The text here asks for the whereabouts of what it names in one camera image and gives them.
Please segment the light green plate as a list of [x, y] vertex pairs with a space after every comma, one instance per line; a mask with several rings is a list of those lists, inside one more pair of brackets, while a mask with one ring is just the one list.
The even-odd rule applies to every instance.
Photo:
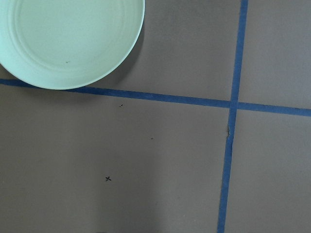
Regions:
[[0, 63], [36, 87], [89, 85], [126, 59], [144, 13], [143, 0], [3, 0]]

